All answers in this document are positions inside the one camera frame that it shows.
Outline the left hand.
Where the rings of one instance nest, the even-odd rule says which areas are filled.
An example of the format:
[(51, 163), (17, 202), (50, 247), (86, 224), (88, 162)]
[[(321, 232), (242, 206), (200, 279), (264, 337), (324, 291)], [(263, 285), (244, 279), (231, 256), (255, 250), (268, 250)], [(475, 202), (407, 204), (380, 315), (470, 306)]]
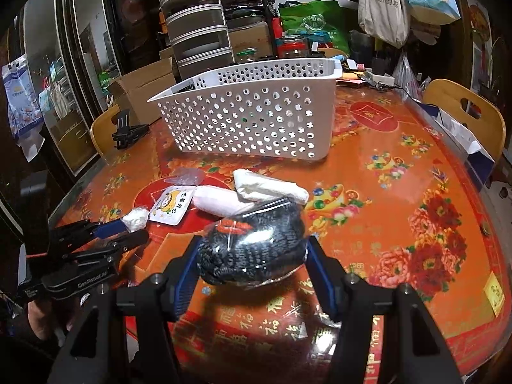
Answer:
[(48, 340), (57, 328), (69, 332), (76, 317), (76, 304), (68, 301), (34, 300), (28, 303), (28, 323), (35, 336)]

